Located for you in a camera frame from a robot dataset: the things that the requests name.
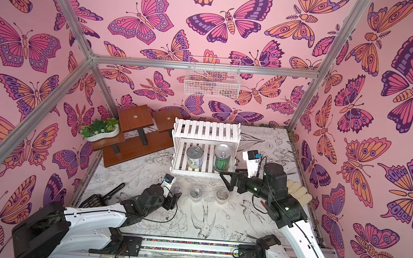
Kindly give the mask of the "red seed jar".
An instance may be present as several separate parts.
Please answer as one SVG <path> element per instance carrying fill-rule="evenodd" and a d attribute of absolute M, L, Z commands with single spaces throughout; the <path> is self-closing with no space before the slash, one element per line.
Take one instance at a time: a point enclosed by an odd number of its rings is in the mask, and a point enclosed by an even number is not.
<path fill-rule="evenodd" d="M 230 197 L 230 192 L 228 191 L 228 189 L 226 188 L 219 188 L 216 191 L 216 202 L 219 205 L 224 205 L 229 201 L 229 197 Z"/>

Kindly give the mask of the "yellow seed jar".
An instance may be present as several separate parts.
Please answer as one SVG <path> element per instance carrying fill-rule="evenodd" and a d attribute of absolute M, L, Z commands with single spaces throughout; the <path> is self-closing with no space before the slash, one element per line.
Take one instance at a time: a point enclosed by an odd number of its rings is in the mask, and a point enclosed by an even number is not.
<path fill-rule="evenodd" d="M 181 192 L 181 187 L 178 184 L 174 184 L 171 187 L 171 193 L 172 197 L 174 198 L 175 201 L 178 201 L 178 199 L 181 197 L 182 192 Z"/>

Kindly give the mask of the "green watermelon can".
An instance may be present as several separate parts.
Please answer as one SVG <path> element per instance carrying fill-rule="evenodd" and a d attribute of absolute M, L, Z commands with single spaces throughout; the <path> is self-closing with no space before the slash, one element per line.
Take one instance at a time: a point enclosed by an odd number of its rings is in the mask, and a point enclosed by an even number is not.
<path fill-rule="evenodd" d="M 214 170 L 226 172 L 229 168 L 231 158 L 231 147 L 227 144 L 220 144 L 214 150 Z"/>

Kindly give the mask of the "white wooden slatted shelf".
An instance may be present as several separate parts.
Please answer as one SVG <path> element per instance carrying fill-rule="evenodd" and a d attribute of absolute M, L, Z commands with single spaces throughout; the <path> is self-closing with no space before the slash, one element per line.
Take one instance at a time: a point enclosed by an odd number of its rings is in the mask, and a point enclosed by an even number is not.
<path fill-rule="evenodd" d="M 174 155 L 171 161 L 172 175 L 219 178 L 214 170 L 214 150 L 220 144 L 231 147 L 231 158 L 227 171 L 236 169 L 237 151 L 241 141 L 241 125 L 177 119 L 172 130 Z M 198 145 L 204 151 L 202 167 L 190 169 L 187 166 L 187 149 Z"/>

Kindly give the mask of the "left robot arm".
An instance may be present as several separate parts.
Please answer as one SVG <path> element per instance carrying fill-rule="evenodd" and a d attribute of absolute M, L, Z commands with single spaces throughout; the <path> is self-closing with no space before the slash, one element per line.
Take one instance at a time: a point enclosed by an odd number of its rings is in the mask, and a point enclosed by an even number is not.
<path fill-rule="evenodd" d="M 52 202 L 12 230 L 15 258 L 48 258 L 72 251 L 114 254 L 124 250 L 120 228 L 147 219 L 159 208 L 178 207 L 181 193 L 154 184 L 142 194 L 113 205 L 70 208 Z"/>

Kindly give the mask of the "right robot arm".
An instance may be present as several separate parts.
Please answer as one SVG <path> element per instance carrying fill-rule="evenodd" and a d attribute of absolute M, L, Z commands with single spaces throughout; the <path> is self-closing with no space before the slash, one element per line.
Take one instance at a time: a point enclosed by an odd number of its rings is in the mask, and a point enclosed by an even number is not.
<path fill-rule="evenodd" d="M 220 172 L 228 191 L 250 192 L 265 201 L 268 216 L 290 243 L 297 258 L 325 258 L 312 233 L 307 214 L 299 201 L 288 193 L 287 174 L 276 163 L 263 166 L 263 177 L 250 176 L 248 171 Z M 256 241 L 258 258 L 290 258 L 273 234 Z"/>

